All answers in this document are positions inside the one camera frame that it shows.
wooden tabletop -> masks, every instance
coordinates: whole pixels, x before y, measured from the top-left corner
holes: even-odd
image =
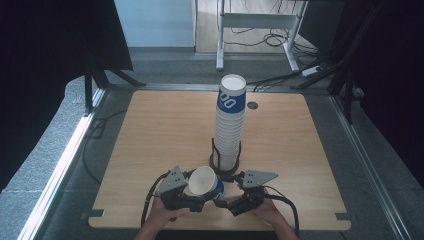
[[[137,91],[116,141],[93,210],[102,217],[89,223],[99,228],[139,228],[144,199],[163,173],[179,165],[189,171],[209,165],[215,131],[217,92]],[[348,230],[349,220],[337,220],[345,206],[302,95],[247,93],[242,152],[237,173],[258,170],[278,173],[272,186],[292,200],[303,230]],[[225,199],[242,195],[235,183],[224,183]],[[274,201],[293,226],[291,208]],[[271,230],[251,214],[236,217],[207,202],[201,213],[190,213],[168,229]]]

wall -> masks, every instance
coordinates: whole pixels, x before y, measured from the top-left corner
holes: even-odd
[[[194,47],[194,0],[115,0],[128,47]]]

